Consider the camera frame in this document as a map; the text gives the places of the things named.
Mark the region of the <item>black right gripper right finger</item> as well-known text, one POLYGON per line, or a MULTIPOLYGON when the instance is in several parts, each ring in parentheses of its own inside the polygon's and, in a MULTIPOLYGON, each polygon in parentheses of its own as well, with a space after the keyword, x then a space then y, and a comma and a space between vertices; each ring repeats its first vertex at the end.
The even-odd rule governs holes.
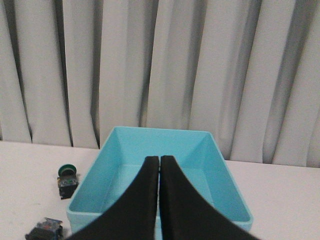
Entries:
POLYGON ((159 214, 164 240, 254 240, 192 186, 172 155, 161 157, 159 214))

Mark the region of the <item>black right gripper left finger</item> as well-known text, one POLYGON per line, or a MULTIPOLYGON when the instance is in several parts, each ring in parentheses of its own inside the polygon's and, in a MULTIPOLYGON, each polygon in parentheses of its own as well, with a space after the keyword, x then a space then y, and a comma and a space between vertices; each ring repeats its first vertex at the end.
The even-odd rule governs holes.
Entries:
POLYGON ((160 160, 147 156, 128 188, 101 216, 69 240, 153 240, 160 160))

